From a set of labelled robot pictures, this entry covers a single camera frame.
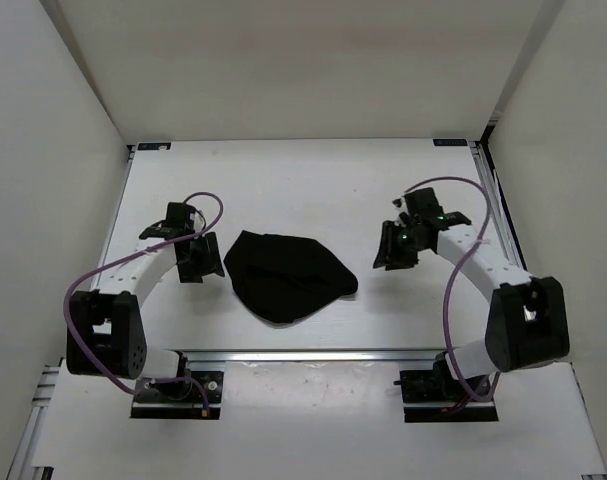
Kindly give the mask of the black skirt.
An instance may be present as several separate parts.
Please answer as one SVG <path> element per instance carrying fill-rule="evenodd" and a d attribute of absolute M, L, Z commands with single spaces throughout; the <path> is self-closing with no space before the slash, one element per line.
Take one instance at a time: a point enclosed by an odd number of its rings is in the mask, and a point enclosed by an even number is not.
<path fill-rule="evenodd" d="M 241 303 L 271 324 L 290 325 L 358 291 L 354 273 L 310 238 L 242 231 L 224 264 Z"/>

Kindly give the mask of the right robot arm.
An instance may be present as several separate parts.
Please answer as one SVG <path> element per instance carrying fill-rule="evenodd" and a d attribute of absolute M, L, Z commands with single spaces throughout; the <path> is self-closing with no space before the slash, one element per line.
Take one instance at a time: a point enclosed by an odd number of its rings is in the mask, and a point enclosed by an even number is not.
<path fill-rule="evenodd" d="M 453 274 L 463 275 L 489 305 L 484 336 L 455 347 L 449 334 L 454 280 L 448 280 L 443 304 L 446 366 L 432 375 L 438 396 L 453 400 L 467 389 L 471 378 L 535 367 L 568 355 L 560 282 L 551 276 L 538 278 L 511 263 L 458 212 L 427 220 L 385 221 L 373 267 L 410 269 L 427 250 L 450 262 Z"/>

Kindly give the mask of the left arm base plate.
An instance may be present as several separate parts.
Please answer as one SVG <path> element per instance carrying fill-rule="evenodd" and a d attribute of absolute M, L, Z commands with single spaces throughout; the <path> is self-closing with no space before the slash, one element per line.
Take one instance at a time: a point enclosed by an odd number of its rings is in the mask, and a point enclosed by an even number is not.
<path fill-rule="evenodd" d="M 192 378 L 201 385 L 207 397 L 208 408 L 202 403 L 201 391 L 190 382 L 183 384 L 151 384 L 148 380 L 136 383 L 130 417 L 154 420 L 218 420 L 221 413 L 224 372 L 221 370 L 194 370 Z"/>

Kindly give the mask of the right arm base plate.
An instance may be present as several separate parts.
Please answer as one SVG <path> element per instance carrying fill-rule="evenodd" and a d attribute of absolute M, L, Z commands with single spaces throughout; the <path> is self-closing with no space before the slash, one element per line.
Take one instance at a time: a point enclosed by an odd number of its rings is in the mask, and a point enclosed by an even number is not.
<path fill-rule="evenodd" d="M 393 385 L 400 388 L 404 422 L 408 424 L 488 423 L 499 420 L 492 401 L 473 400 L 453 379 L 431 370 L 401 370 Z"/>

